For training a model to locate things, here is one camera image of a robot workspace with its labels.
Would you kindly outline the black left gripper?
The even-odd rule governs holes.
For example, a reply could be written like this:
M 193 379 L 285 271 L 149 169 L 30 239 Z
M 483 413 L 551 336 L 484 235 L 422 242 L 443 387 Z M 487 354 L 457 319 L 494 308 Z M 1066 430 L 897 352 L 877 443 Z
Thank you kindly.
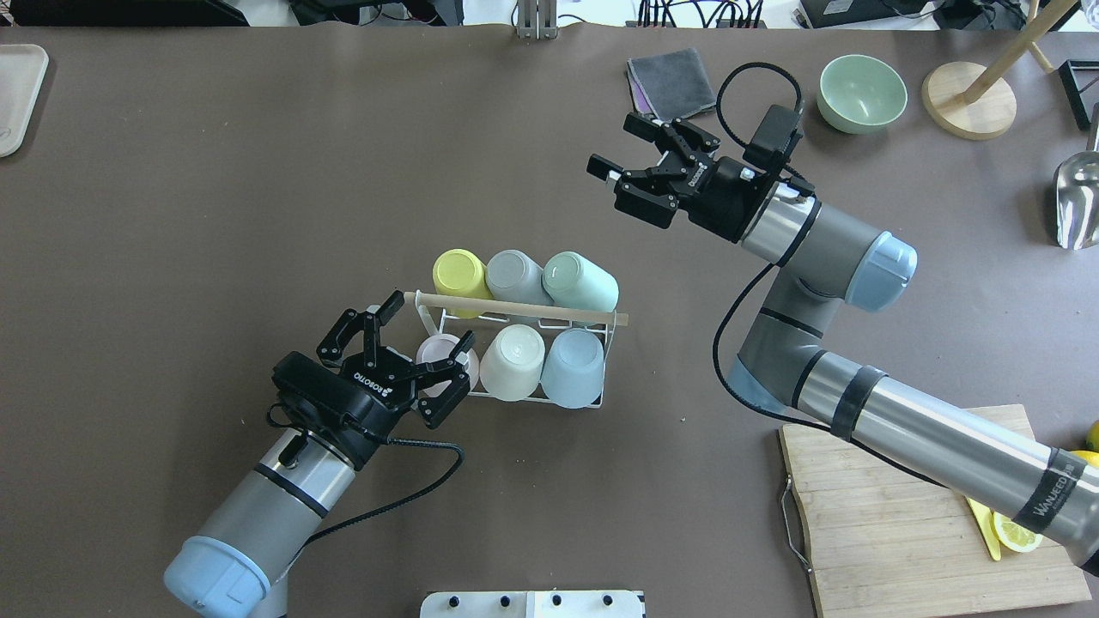
M 451 382 L 423 386 L 423 372 L 417 363 L 446 360 L 458 344 L 459 336 L 428 336 L 417 349 L 417 363 L 392 347 L 379 347 L 380 329 L 400 312 L 404 302 L 404 293 L 395 290 L 376 309 L 364 312 L 346 309 L 319 341 L 319 361 L 323 367 L 337 369 L 340 377 L 335 426 L 342 431 L 389 434 L 401 418 L 415 407 L 431 429 L 435 429 L 448 415 L 439 415 L 440 404 L 432 402 L 432 399 L 446 391 Z M 349 354 L 347 344 L 357 334 L 362 335 L 362 351 Z M 477 386 L 477 352 L 468 349 L 457 360 L 462 361 L 471 390 Z

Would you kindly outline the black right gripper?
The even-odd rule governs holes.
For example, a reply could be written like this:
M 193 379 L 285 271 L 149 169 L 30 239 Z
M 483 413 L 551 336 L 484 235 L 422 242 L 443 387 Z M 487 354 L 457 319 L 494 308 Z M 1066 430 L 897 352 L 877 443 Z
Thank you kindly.
M 711 153 L 721 145 L 721 140 L 682 118 L 660 122 L 631 112 L 622 129 L 654 144 L 662 153 L 659 163 L 643 172 L 629 172 L 593 154 L 587 172 L 615 192 L 617 210 L 652 227 L 671 225 L 682 181 L 695 169 L 682 192 L 688 219 L 696 227 L 739 243 L 780 179 L 776 173 L 755 173 L 730 157 L 712 161 Z

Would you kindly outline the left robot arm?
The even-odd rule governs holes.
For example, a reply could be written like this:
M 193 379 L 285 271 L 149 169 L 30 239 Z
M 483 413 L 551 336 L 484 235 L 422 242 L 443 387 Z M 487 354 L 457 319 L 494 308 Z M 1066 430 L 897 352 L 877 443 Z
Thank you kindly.
M 399 445 L 392 430 L 402 415 L 437 427 L 470 394 L 464 360 L 474 333 L 433 361 L 385 347 L 381 329 L 403 305 L 404 294 L 393 293 L 365 312 L 346 309 L 315 357 L 292 352 L 275 364 L 284 435 L 162 576 L 189 608 L 204 617 L 282 617 L 287 572 L 307 544 L 332 533 L 322 521 L 369 457 Z

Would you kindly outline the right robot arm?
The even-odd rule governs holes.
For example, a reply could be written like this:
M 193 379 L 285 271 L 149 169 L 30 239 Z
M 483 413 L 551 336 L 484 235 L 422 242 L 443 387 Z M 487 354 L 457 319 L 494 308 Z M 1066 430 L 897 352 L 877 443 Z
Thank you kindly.
M 890 231 L 825 203 L 789 161 L 802 136 L 800 114 L 771 106 L 742 161 L 718 156 L 720 140 L 675 118 L 659 122 L 632 112 L 623 128 L 654 144 L 660 161 L 629 172 L 599 155 L 587 172 L 615 194 L 615 208 L 668 228 L 682 212 L 696 225 L 750 251 L 774 272 L 765 301 L 729 367 L 720 340 L 712 364 L 742 406 L 782 422 L 812 427 L 884 463 L 965 495 L 1036 536 L 1055 540 L 1080 570 L 1096 575 L 1096 466 L 1064 446 L 1042 445 L 908 385 L 872 364 L 829 347 L 828 328 L 844 306 L 882 312 L 911 284 L 917 250 Z M 904 312 L 898 333 L 847 328 L 841 339 L 885 360 L 957 351 L 955 382 L 992 377 L 993 357 L 1015 367 L 999 388 L 1036 391 L 1080 386 L 1096 404 L 1096 258 L 1056 258 L 997 245 L 981 230 L 977 206 L 932 207 L 929 180 L 914 180 L 920 210 L 907 216 L 922 239 L 939 234 L 968 284 L 939 282 L 923 304 Z M 797 411 L 790 418 L 790 411 Z

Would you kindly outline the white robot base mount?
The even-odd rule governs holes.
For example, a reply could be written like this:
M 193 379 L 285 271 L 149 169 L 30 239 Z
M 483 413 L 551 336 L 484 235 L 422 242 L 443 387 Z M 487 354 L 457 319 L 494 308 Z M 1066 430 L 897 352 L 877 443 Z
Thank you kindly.
M 642 591 L 436 591 L 420 617 L 645 617 Z

